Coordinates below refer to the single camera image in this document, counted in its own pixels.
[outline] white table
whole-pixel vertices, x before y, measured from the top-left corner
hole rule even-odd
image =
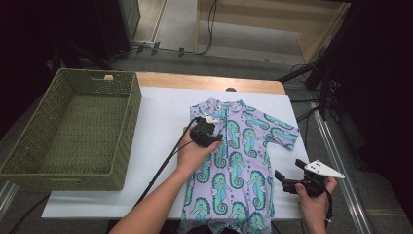
[[[142,103],[131,147],[125,187],[122,191],[54,191],[43,211],[44,218],[121,218],[135,204],[155,172],[170,154],[189,119],[189,107],[214,97],[222,101],[242,99],[247,105],[297,126],[289,98],[286,95],[219,92],[193,89],[141,87]],[[303,171],[295,159],[308,162],[302,137],[292,151],[280,145],[268,144],[271,165],[287,178],[301,179]],[[158,177],[155,189],[176,166],[172,158]],[[301,218],[296,195],[282,191],[274,183],[275,219]],[[180,219],[186,187],[180,190],[169,219]]]

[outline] green wicker basket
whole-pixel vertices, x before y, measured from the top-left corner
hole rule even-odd
[[[133,72],[61,69],[0,176],[32,191],[121,190],[141,97]]]

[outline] shirt collar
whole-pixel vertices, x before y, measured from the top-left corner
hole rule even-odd
[[[230,111],[232,112],[238,112],[240,110],[246,109],[246,105],[241,99],[237,101],[233,101],[233,102],[231,101],[222,102],[220,100],[217,100],[211,97],[206,103],[209,107],[213,107],[213,109],[215,110],[219,110],[223,108],[224,106],[228,106]]]

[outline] lavender shirt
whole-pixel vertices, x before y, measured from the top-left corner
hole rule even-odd
[[[292,150],[299,130],[242,100],[211,97],[190,111],[191,119],[207,112],[219,120],[214,134],[224,138],[187,182],[179,232],[208,225],[213,233],[225,227],[271,233],[273,175],[266,146],[275,142]]]

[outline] human hand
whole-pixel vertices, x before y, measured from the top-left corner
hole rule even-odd
[[[337,181],[334,177],[327,177],[327,184],[325,188],[331,194],[337,185]],[[318,197],[311,198],[307,194],[306,188],[303,184],[295,184],[295,189],[300,197],[298,202],[301,213],[303,214],[304,223],[309,229],[310,234],[322,234],[326,233],[324,217],[327,209],[328,199],[327,195],[322,193]]]
[[[189,134],[193,128],[194,126],[189,128],[188,132],[179,143],[179,148],[192,141]],[[202,164],[205,157],[213,152],[220,144],[221,142],[217,141],[208,148],[201,147],[195,142],[187,144],[178,152],[178,163],[176,170],[189,177]]]

